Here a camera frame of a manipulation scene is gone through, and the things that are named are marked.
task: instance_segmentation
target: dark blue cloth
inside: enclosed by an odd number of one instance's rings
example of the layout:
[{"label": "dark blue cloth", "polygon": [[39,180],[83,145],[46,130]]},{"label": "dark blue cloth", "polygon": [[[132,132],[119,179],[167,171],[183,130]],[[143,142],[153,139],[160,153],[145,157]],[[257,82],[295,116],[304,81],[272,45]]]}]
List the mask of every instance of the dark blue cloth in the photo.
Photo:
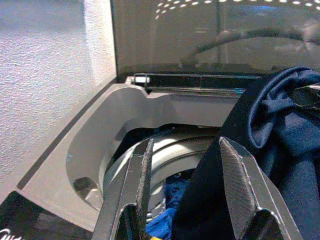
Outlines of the dark blue cloth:
[{"label": "dark blue cloth", "polygon": [[248,87],[190,179],[173,219],[173,239],[235,239],[224,192],[220,136],[255,156],[280,190],[302,237],[320,239],[320,123],[288,96],[292,89],[315,83],[320,83],[319,73],[293,67]]},{"label": "dark blue cloth", "polygon": [[178,174],[165,180],[164,195],[167,209],[177,209],[189,181]]},{"label": "dark blue cloth", "polygon": [[145,231],[150,236],[164,240],[171,239],[172,221],[188,184],[189,181],[179,174],[165,180],[164,195],[167,210],[146,226]]}]

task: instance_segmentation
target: textured wall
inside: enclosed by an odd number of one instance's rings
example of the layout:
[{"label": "textured wall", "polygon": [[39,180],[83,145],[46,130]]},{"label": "textured wall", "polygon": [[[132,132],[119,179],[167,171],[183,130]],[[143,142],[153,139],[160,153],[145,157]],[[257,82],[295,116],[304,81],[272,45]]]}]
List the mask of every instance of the textured wall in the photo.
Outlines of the textured wall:
[{"label": "textured wall", "polygon": [[109,0],[0,0],[0,182],[115,71]]}]

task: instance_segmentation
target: navy fabric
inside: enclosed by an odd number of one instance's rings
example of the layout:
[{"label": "navy fabric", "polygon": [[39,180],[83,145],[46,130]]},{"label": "navy fabric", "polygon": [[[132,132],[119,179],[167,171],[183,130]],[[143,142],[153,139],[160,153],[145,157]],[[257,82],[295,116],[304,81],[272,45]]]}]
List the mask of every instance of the navy fabric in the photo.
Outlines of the navy fabric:
[{"label": "navy fabric", "polygon": [[165,180],[164,195],[167,209],[177,209],[189,181],[178,174]]},{"label": "navy fabric", "polygon": [[320,83],[293,67],[259,79],[234,106],[194,171],[173,219],[172,239],[235,239],[224,192],[219,137],[246,147],[280,190],[302,237],[320,239],[320,121],[301,112],[292,89]]}]

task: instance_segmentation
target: blue fabric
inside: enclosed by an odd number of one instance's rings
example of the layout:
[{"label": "blue fabric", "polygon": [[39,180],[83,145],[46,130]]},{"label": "blue fabric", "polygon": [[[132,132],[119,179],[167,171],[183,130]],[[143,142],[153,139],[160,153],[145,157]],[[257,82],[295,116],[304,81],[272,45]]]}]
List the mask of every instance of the blue fabric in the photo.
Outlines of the blue fabric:
[{"label": "blue fabric", "polygon": [[194,171],[173,219],[172,238],[235,239],[224,192],[219,137],[246,147],[280,190],[302,237],[320,239],[320,121],[301,112],[292,89],[320,83],[293,67],[259,79],[241,96]]},{"label": "blue fabric", "polygon": [[189,181],[178,174],[165,180],[164,194],[167,210],[146,226],[145,231],[150,236],[164,240],[171,239],[173,217],[188,184]]},{"label": "blue fabric", "polygon": [[179,175],[173,175],[165,180],[164,194],[167,209],[177,209],[189,181]]},{"label": "blue fabric", "polygon": [[147,224],[145,231],[152,237],[157,237],[163,240],[170,240],[172,220],[175,213],[176,209],[168,208],[164,213]]}]

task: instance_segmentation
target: clothes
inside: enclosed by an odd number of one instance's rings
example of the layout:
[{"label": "clothes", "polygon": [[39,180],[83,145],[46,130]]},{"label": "clothes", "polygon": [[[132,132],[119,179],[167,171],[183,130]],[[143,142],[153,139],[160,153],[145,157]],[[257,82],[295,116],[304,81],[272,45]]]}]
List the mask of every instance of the clothes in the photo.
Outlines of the clothes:
[{"label": "clothes", "polygon": [[146,225],[145,231],[153,237],[170,240],[172,232],[172,219],[176,213],[176,209],[168,208],[160,216],[152,220]]},{"label": "clothes", "polygon": [[145,231],[150,236],[163,240],[171,239],[172,220],[188,184],[189,181],[179,174],[170,176],[165,180],[164,194],[167,210],[146,226]]},{"label": "clothes", "polygon": [[164,194],[167,209],[178,208],[188,184],[189,181],[178,174],[170,176],[165,180]]},{"label": "clothes", "polygon": [[301,112],[287,92],[320,83],[293,67],[259,79],[241,96],[195,169],[173,219],[172,239],[235,239],[224,192],[219,137],[248,149],[280,190],[304,240],[320,239],[320,121]]}]

